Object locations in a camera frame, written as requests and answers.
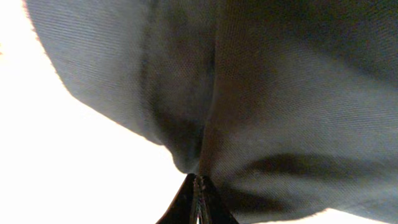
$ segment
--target garment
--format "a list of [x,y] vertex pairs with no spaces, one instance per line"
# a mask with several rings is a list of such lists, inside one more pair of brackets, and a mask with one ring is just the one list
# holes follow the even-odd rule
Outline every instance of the garment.
[[70,93],[211,177],[240,223],[398,222],[397,1],[27,7]]

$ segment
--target clothing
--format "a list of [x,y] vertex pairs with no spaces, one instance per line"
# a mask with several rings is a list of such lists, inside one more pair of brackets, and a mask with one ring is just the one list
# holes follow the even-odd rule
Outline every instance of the clothing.
[[238,222],[398,222],[397,1],[27,7],[70,93],[210,176]]

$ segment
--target gray fabric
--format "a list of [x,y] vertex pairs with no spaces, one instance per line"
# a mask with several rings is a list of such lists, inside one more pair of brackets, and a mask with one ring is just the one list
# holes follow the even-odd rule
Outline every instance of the gray fabric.
[[398,222],[396,1],[27,5],[71,94],[209,175],[239,222]]

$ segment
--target dark cloth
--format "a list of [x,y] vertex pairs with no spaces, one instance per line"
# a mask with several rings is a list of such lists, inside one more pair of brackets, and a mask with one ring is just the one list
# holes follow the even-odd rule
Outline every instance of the dark cloth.
[[209,175],[239,222],[398,223],[398,1],[27,7],[70,93]]

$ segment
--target black fabric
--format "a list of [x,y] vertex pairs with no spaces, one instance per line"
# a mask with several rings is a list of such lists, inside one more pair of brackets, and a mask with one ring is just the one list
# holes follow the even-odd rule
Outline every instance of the black fabric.
[[240,223],[398,222],[397,1],[27,6],[71,94],[209,175]]

